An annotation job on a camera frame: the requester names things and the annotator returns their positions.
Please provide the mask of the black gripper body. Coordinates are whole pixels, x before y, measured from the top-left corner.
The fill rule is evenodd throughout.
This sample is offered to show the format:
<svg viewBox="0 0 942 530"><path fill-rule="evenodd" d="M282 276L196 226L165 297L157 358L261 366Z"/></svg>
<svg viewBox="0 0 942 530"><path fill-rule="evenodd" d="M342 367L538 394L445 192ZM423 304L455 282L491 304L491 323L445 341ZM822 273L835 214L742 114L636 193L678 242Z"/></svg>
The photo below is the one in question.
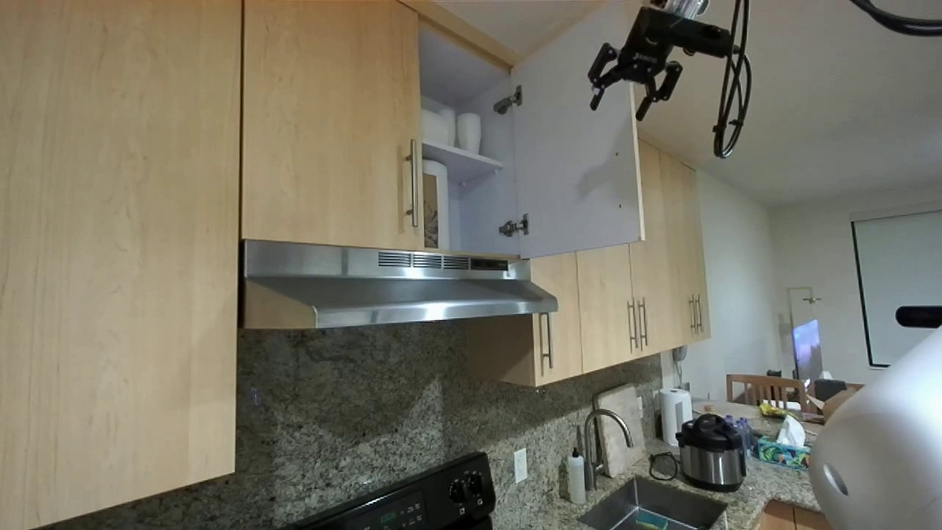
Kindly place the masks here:
<svg viewBox="0 0 942 530"><path fill-rule="evenodd" d="M733 52L733 32L700 24L675 12L642 5L625 42L633 67L658 70L669 64L670 49L707 52L723 58Z"/></svg>

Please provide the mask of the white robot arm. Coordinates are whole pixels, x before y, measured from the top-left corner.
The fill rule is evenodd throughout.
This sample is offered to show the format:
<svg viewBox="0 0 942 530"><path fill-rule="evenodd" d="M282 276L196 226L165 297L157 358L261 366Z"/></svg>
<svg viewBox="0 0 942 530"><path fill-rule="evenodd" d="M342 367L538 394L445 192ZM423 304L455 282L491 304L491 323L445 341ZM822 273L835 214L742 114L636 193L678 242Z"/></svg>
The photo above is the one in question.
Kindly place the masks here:
<svg viewBox="0 0 942 530"><path fill-rule="evenodd" d="M622 46L602 45L586 73L589 108L616 83L644 87L642 108L669 99L683 67L670 49L723 61L713 154L726 158L750 102L747 18L736 0L731 27L704 24L708 0L650 0ZM811 494L835 530L942 530L942 307L898 307L895 320L925 330L887 373L854 392L810 450Z"/></svg>

